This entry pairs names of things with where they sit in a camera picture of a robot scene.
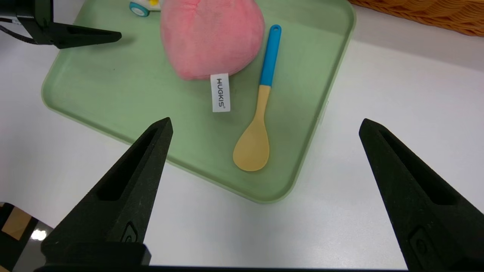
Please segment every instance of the pink plush toy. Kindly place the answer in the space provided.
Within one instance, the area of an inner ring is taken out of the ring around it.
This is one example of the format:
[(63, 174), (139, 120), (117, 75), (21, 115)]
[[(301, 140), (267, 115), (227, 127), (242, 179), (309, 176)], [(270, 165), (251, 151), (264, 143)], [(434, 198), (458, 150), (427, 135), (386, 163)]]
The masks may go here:
[(242, 70), (258, 54), (264, 17), (254, 0), (165, 0), (161, 39), (185, 80)]

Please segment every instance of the toy wheel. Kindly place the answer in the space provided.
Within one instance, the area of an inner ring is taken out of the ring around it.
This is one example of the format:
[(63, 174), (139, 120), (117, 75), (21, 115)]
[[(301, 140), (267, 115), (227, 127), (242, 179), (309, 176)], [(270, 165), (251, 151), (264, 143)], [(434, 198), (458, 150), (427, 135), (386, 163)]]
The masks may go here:
[(136, 15), (141, 16), (141, 17), (147, 17), (150, 15), (150, 11), (143, 7), (140, 4), (130, 2), (129, 3), (129, 9)]

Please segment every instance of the black cable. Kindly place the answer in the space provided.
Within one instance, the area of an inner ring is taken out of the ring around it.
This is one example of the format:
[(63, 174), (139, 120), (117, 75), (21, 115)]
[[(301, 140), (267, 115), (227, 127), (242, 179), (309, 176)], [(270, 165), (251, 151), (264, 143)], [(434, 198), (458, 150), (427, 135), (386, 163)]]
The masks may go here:
[(13, 31), (10, 31), (10, 30), (6, 29), (3, 26), (0, 26), (0, 30), (3, 31), (3, 32), (5, 32), (5, 33), (7, 33), (8, 35), (10, 35), (10, 36), (18, 39), (18, 40), (23, 41), (23, 42), (26, 42), (26, 43), (29, 43), (29, 44), (33, 44), (33, 45), (36, 45), (37, 44), (37, 42), (34, 39), (28, 38), (28, 37), (22, 36), (22, 35), (20, 35), (18, 33), (15, 33)]
[(11, 23), (11, 22), (12, 22), (12, 19), (8, 19), (8, 18), (0, 18), (0, 22), (7, 22), (7, 23)]

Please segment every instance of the tray rim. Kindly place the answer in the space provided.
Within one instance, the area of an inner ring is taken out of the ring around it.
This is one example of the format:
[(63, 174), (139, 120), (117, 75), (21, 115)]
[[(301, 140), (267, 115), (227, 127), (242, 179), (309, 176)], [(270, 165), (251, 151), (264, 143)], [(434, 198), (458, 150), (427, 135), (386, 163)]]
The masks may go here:
[[(80, 20), (81, 15), (83, 15), (83, 13), (85, 12), (85, 10), (87, 9), (86, 6), (88, 6), (89, 5), (88, 3), (90, 3), (90, 2), (93, 2), (93, 1), (87, 0), (87, 1), (85, 1), (83, 3), (83, 5), (82, 5), (82, 7), (81, 7), (81, 9), (79, 11), (79, 13), (76, 16), (76, 19), (74, 20), (74, 24), (77, 24), (78, 23), (78, 20)], [(236, 194), (238, 196), (242, 196), (242, 197), (244, 197), (244, 198), (246, 198), (246, 199), (248, 199), (250, 201), (253, 201), (255, 203), (259, 203), (259, 204), (272, 204), (272, 203), (279, 202), (279, 201), (283, 200), (284, 198), (286, 198), (292, 192), (292, 190), (294, 189), (294, 186), (297, 183), (297, 180), (299, 178), (299, 174), (301, 173), (301, 169), (303, 168), (304, 162), (306, 161), (307, 153), (309, 152), (309, 148), (310, 148), (311, 143), (313, 141), (313, 138), (314, 138), (314, 135), (316, 133), (316, 130), (320, 127), (321, 121), (322, 121), (322, 119), (323, 119), (323, 117), (325, 115), (326, 107), (328, 105), (329, 96), (330, 96), (331, 91), (333, 89), (334, 81), (336, 80), (338, 71), (339, 71), (339, 69), (341, 67), (341, 63), (343, 62), (344, 56), (346, 54), (346, 50), (348, 48), (349, 42), (351, 41), (351, 38), (353, 36), (353, 32), (354, 32), (355, 26), (356, 26), (356, 11), (355, 11), (354, 6), (348, 0), (344, 0), (342, 2), (345, 3), (345, 5), (348, 7), (349, 11), (351, 12), (351, 20), (352, 20), (352, 23), (351, 23), (351, 25), (350, 25), (347, 33), (345, 34), (344, 45), (341, 47), (342, 50), (340, 51), (340, 53), (338, 55), (338, 62), (334, 66), (335, 68), (334, 68), (333, 73), (332, 73), (332, 76), (331, 76), (331, 81), (330, 81), (330, 83), (329, 83), (329, 85), (327, 87), (328, 94), (325, 96), (325, 98), (324, 98), (324, 100), (322, 102), (322, 106), (319, 108), (318, 117), (315, 120), (315, 125), (313, 126), (312, 131), (310, 132), (310, 136), (309, 136), (308, 142), (306, 144), (306, 148), (304, 150), (304, 153), (301, 156), (301, 160), (299, 162), (299, 165), (297, 166), (296, 174), (294, 175), (294, 179), (291, 182), (291, 186), (287, 189), (286, 192), (284, 192), (284, 194), (282, 194), (281, 196), (278, 196), (275, 199), (271, 199), (271, 200), (260, 200), (260, 199), (254, 198), (252, 196), (249, 196), (247, 194), (244, 194), (244, 193), (242, 193), (240, 191), (237, 191), (237, 190), (235, 190), (235, 189), (233, 189), (231, 187), (228, 187), (228, 186), (226, 186), (226, 185), (224, 185), (224, 184), (222, 184), (220, 182), (217, 182), (215, 180), (212, 180), (212, 179), (210, 179), (210, 178), (208, 178), (206, 176), (203, 176), (203, 175), (199, 174), (198, 172), (195, 172), (194, 170), (191, 170), (191, 169), (189, 169), (189, 168), (187, 168), (187, 167), (185, 167), (185, 166), (183, 166), (183, 165), (181, 165), (179, 163), (176, 163), (174, 160), (171, 159), (171, 156), (170, 155), (168, 155), (166, 157), (166, 163), (168, 163), (168, 164), (170, 164), (172, 166), (175, 166), (176, 168), (179, 168), (181, 170), (184, 170), (184, 171), (186, 171), (186, 172), (188, 172), (188, 173), (190, 173), (190, 174), (192, 174), (192, 175), (194, 175), (196, 177), (199, 177), (199, 178), (201, 178), (201, 179), (203, 179), (205, 181), (208, 181), (208, 182), (210, 182), (210, 183), (212, 183), (214, 185), (217, 185), (217, 186), (219, 186), (219, 187), (221, 187), (223, 189), (226, 189), (229, 192), (232, 192), (232, 193), (234, 193), (234, 194)], [(57, 56), (55, 57), (54, 61), (52, 62), (52, 65), (49, 68), (49, 72), (47, 73), (47, 75), (44, 78), (44, 81), (42, 82), (41, 98), (42, 98), (42, 102), (44, 103), (44, 105), (48, 109), (50, 109), (50, 110), (52, 110), (52, 111), (60, 114), (61, 116), (64, 116), (64, 117), (66, 117), (68, 119), (71, 119), (71, 120), (73, 120), (73, 121), (75, 121), (77, 123), (80, 123), (80, 124), (82, 124), (82, 125), (90, 128), (90, 129), (93, 129), (93, 130), (95, 130), (95, 131), (97, 131), (97, 132), (99, 132), (99, 133), (101, 133), (101, 134), (103, 134), (105, 136), (108, 136), (108, 137), (110, 137), (112, 139), (115, 139), (117, 141), (120, 141), (120, 142), (122, 142), (124, 144), (132, 145), (132, 143), (130, 143), (128, 140), (126, 140), (126, 139), (124, 139), (122, 137), (117, 136), (119, 134), (116, 133), (116, 132), (114, 132), (114, 131), (111, 131), (109, 129), (102, 130), (100, 127), (103, 127), (103, 126), (101, 126), (101, 125), (96, 126), (96, 123), (85, 121), (83, 118), (77, 118), (76, 119), (76, 115), (75, 114), (69, 115), (69, 114), (67, 114), (65, 112), (62, 112), (62, 111), (56, 109), (55, 107), (49, 105), (49, 103), (45, 99), (45, 92), (46, 92), (45, 89), (46, 89), (46, 85), (47, 85), (47, 79), (50, 78), (50, 75), (53, 72), (52, 70), (53, 70), (55, 64), (57, 63), (57, 60), (58, 60), (60, 54), (61, 54), (61, 51), (59, 50), (59, 52), (57, 53)]]

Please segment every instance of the wicker basket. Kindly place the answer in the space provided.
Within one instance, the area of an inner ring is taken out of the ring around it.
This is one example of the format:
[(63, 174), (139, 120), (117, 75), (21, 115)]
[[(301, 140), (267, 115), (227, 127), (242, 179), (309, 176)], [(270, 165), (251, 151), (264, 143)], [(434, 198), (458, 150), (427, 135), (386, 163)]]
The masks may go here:
[(422, 24), (484, 37), (484, 0), (349, 0)]

